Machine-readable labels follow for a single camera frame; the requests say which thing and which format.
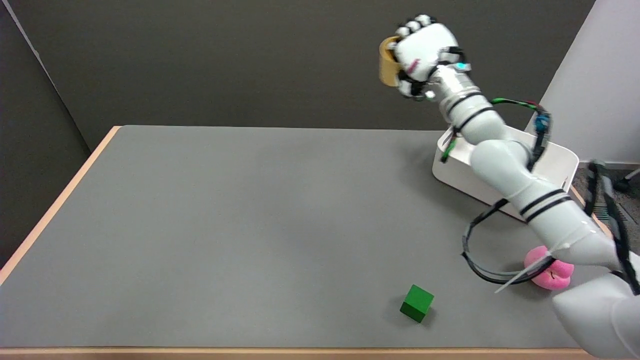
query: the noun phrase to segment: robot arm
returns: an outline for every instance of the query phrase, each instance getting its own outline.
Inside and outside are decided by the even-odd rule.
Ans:
[[[469,78],[470,64],[453,34],[436,19],[419,15],[396,31],[389,50],[400,64],[400,93],[440,106],[454,134],[476,146],[475,174],[517,208],[552,256],[576,265],[620,271],[614,242],[558,186],[534,176],[531,152],[508,138],[506,125]],[[640,257],[630,254],[640,270]],[[566,331],[591,355],[640,358],[640,296],[620,276],[607,274],[553,298]]]

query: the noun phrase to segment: robot finger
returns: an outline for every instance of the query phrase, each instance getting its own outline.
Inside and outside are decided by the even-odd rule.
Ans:
[[[416,15],[414,19],[409,18],[404,24],[399,24],[398,29],[396,30],[396,35],[399,36],[400,40],[402,40],[435,22],[437,21],[434,17],[419,14]]]

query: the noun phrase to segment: white box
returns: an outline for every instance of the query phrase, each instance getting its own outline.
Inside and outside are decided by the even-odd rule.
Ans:
[[[533,147],[535,136],[512,127],[508,127],[508,129],[514,139]],[[466,142],[464,138],[458,138],[456,147],[449,153],[447,163],[440,162],[450,134],[451,130],[447,130],[438,140],[438,149],[433,160],[433,175],[436,179],[487,204],[493,204],[500,200],[502,195],[473,173],[471,166],[469,166],[469,157],[475,146]],[[547,150],[534,167],[533,174],[558,185],[567,192],[579,163],[580,160],[573,151],[549,142]],[[524,221],[511,204],[505,205],[502,211]]]

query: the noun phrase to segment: green wooden block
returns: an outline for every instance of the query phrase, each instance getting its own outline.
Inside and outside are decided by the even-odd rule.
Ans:
[[[421,289],[416,285],[412,285],[409,293],[406,294],[404,302],[400,307],[400,312],[414,319],[416,322],[422,322],[427,315],[429,306],[433,302],[433,295],[428,291]]]

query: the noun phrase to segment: pink toy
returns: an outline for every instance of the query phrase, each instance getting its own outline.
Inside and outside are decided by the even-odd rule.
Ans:
[[[547,248],[539,246],[527,253],[524,258],[524,266],[531,265],[534,261],[542,258],[547,253]],[[563,263],[560,260],[556,260],[548,269],[542,274],[533,278],[533,283],[541,288],[548,290],[560,290],[569,286],[571,282],[571,275],[573,274],[573,265]]]

